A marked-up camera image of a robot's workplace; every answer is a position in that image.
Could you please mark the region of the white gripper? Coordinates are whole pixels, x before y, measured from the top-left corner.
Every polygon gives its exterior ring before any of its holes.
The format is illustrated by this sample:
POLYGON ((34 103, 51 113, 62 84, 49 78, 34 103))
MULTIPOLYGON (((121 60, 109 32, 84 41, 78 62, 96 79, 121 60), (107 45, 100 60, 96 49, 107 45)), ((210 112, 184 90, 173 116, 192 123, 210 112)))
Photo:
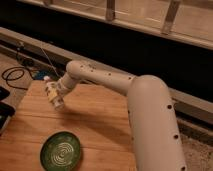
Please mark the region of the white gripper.
POLYGON ((61 95, 66 95, 70 93, 76 85, 80 82, 79 79, 73 78, 65 73, 56 83, 58 92, 61 95))

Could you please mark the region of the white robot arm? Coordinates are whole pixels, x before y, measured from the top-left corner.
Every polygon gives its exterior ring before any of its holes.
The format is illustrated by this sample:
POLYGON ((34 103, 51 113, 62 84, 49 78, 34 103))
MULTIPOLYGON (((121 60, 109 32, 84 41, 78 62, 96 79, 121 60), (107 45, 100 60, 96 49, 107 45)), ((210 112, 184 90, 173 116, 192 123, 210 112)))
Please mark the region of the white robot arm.
POLYGON ((137 171, 187 171, 175 110, 168 86, 153 75, 134 76, 70 61, 57 81, 61 95, 78 82, 92 81, 127 99, 137 171))

